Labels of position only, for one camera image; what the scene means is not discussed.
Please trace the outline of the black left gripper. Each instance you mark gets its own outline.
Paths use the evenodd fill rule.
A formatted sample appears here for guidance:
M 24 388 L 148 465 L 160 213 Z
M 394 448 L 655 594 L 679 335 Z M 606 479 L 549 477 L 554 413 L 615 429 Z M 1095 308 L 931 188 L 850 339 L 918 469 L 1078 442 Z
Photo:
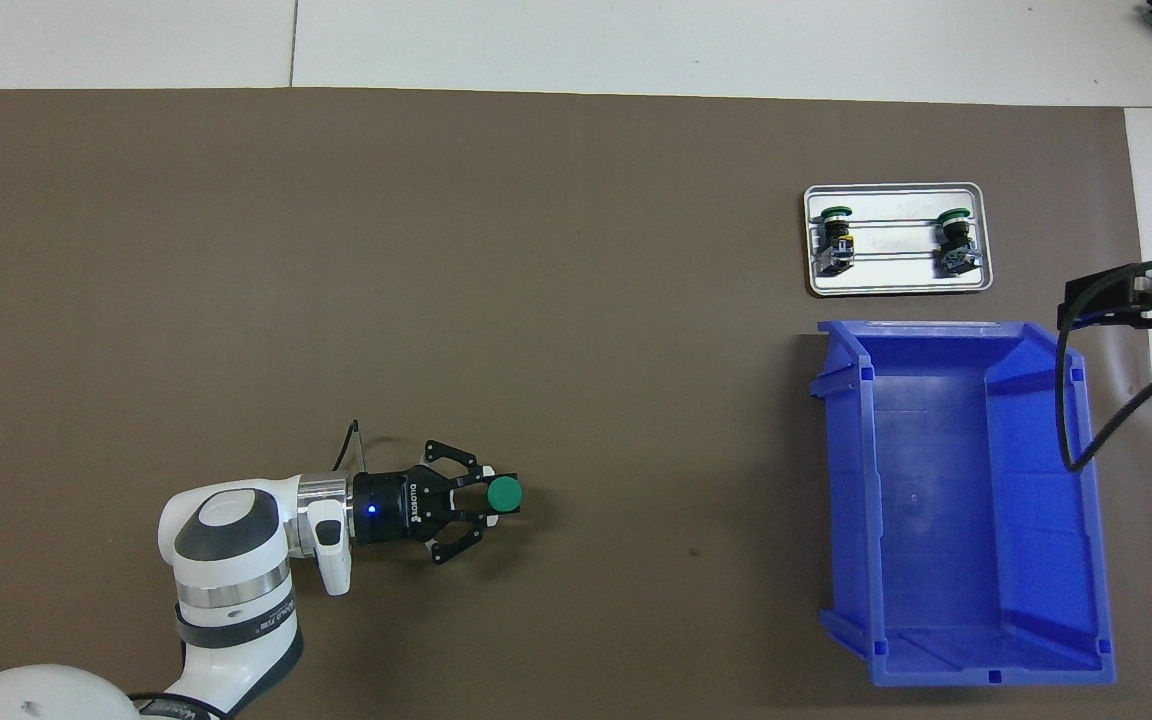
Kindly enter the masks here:
M 429 541 L 430 560 L 448 564 L 483 541 L 500 520 L 521 511 L 452 509 L 453 487 L 490 486 L 516 473 L 488 469 L 470 450 L 435 439 L 422 447 L 422 465 L 388 473 L 353 473 L 349 535 L 356 544 Z

